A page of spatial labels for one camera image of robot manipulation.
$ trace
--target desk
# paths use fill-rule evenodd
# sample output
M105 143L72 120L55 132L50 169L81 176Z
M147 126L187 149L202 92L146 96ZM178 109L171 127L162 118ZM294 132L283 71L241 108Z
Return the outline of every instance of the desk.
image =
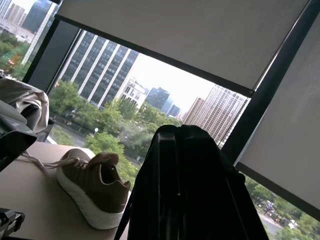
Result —
M42 162L58 161L71 146L35 142L28 152ZM90 157L94 154L82 148ZM60 187L56 170L42 170L16 160L0 172L0 208L25 214L12 237L32 240L113 240L117 229L97 230L82 216L72 198ZM127 239L128 229L122 235Z

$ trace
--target white fabric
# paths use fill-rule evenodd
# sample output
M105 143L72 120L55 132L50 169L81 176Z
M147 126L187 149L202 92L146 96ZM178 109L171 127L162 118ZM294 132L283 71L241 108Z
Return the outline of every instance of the white fabric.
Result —
M306 3L64 0L57 14L253 89Z
M0 100L14 107L19 113L30 105L37 107L27 117L27 126L38 133L48 126L49 99L47 94L21 81L0 79Z
M320 209L320 15L240 163Z

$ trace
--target office building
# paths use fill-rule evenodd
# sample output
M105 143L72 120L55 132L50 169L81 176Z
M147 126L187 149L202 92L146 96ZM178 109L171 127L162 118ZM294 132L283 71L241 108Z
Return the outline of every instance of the office building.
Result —
M35 34L45 19L52 2L49 0L36 0L27 14L22 27Z
M0 0L0 19L4 19L11 0Z
M34 35L34 38L32 39L32 42L30 43L30 46L21 61L21 64L26 64L28 61L32 62L32 60L35 58L36 53L38 52L52 22L54 21L54 15L55 11L57 10L57 6L58 5L55 3L50 6L40 27L36 31L36 34Z
M190 110L183 117L183 123L186 125L192 125L196 117L198 116L204 103L205 103L204 99L202 99L201 97L197 97L193 102Z
M115 99L127 99L130 102L136 104L136 108L140 109L147 95L145 94L145 89L134 77L127 77L122 84L122 87L115 96Z
M29 30L17 26L6 19L0 19L0 34L1 33L11 33L15 35L18 41L28 43L31 43L35 36Z
M127 75L138 55L137 51L83 31L59 78L77 84L81 97L103 108L128 83Z
M5 14L5 19L17 26L21 26L25 18L25 9L14 3L11 4L10 8Z
M161 110L165 105L169 95L170 94L161 87L153 87L149 92L148 96L146 97L145 101L151 106L154 106L155 108Z
M168 110L167 115L176 117L178 116L179 113L180 113L180 107L177 107L176 105L173 104Z
M205 101L197 98L183 121L207 131L216 143L224 143L247 98L215 85Z
M167 113L170 107L173 105L174 100L171 97L168 97L168 99L165 101L163 107L161 108L161 112Z

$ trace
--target high-rise apartment building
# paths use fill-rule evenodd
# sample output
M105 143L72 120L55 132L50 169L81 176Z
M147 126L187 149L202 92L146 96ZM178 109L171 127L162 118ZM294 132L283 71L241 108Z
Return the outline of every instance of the high-rise apartment building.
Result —
M145 101L151 106L154 106L155 108L161 110L165 105L169 95L170 94L161 87L153 87L149 92L148 96L146 97Z
M5 18L11 0L0 0L0 19Z
M168 99L165 101L163 107L161 108L161 112L167 114L170 107L173 105L174 100L171 97L168 97Z
M183 124L186 125L192 125L198 116L202 106L204 105L205 100L201 97L197 97L195 101L193 102L190 110L186 113L186 115L183 118Z
M139 53L91 32L83 31L59 76L77 84L81 97L103 108L113 101Z
M22 27L35 34L45 19L52 2L49 0L36 0L27 14Z
M207 131L216 143L224 143L247 98L215 85L205 101L197 98L183 121Z
M169 109L169 111L167 112L168 115L172 116L172 117L176 117L178 116L178 114L180 113L180 107L177 107L176 105L172 105L171 108Z
M5 14L5 19L17 26L21 26L25 18L25 9L14 3L11 4L10 8Z

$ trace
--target tan sneaker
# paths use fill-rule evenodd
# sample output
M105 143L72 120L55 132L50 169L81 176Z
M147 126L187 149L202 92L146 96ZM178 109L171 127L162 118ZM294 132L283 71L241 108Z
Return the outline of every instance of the tan sneaker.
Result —
M80 160L56 170L59 184L73 198L92 227L118 227L130 189L130 182L123 183L117 172L118 155L102 152L90 159L84 151L75 148L69 150L61 161L72 157Z

